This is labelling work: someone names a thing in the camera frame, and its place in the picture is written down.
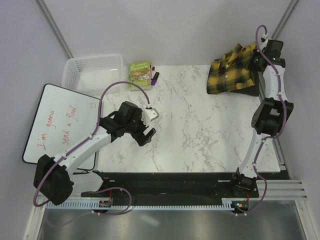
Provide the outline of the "yellow plaid long sleeve shirt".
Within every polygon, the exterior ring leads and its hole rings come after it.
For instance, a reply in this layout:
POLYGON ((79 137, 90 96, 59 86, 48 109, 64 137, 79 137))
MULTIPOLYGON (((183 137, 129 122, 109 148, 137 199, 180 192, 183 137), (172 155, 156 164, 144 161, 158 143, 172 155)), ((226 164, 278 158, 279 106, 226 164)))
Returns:
POLYGON ((217 95, 254 87, 254 75, 250 72, 248 64, 255 49, 255 42, 245 47, 238 43, 231 51, 214 60, 207 77, 206 92, 217 95))

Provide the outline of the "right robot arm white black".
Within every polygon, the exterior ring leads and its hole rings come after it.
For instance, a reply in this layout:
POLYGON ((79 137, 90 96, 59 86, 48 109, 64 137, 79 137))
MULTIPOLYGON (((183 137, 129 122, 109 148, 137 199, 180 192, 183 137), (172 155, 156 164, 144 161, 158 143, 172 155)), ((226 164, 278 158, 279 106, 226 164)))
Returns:
POLYGON ((235 197, 257 189, 257 172, 263 153, 270 141, 282 134, 294 109, 294 104, 288 101, 285 93, 286 62, 281 58, 283 45, 282 41, 265 39, 250 61, 250 66, 262 73, 265 97, 251 120, 253 134, 246 156, 229 184, 229 191, 235 197))

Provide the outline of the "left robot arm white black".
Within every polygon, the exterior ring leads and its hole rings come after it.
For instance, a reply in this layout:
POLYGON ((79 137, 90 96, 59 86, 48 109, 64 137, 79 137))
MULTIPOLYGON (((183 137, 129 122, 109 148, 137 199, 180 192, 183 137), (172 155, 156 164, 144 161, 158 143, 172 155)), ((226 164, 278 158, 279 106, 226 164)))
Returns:
POLYGON ((38 159, 33 180, 36 193, 56 206, 74 194, 94 192, 99 197, 106 196, 110 185, 97 173, 75 174, 75 171, 124 134, 131 135, 140 147, 150 143, 156 133, 150 125, 158 117, 155 108, 141 109, 129 101, 123 102, 119 110, 99 117, 97 127, 88 137, 53 157, 44 154, 38 159))

